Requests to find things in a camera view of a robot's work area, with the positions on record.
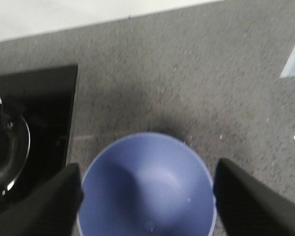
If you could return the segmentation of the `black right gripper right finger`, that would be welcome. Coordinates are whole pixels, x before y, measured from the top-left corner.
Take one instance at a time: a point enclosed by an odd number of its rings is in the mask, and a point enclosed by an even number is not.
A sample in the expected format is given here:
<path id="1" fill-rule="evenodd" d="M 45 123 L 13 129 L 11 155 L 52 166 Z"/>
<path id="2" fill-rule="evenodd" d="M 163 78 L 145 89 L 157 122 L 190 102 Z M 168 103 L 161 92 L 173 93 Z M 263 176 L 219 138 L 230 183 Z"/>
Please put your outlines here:
<path id="1" fill-rule="evenodd" d="M 218 161 L 213 192 L 229 236 L 295 236 L 295 203 L 275 193 L 233 161 Z"/>

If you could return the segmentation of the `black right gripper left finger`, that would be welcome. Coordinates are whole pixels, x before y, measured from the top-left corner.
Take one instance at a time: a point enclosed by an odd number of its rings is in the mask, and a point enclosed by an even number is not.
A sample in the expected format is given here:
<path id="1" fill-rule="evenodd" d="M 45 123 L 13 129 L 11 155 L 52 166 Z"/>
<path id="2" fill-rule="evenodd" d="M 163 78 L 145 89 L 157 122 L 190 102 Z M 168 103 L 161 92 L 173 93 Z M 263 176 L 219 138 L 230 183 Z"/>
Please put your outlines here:
<path id="1" fill-rule="evenodd" d="M 69 236 L 83 198 L 79 165 L 71 163 L 0 213 L 0 236 Z"/>

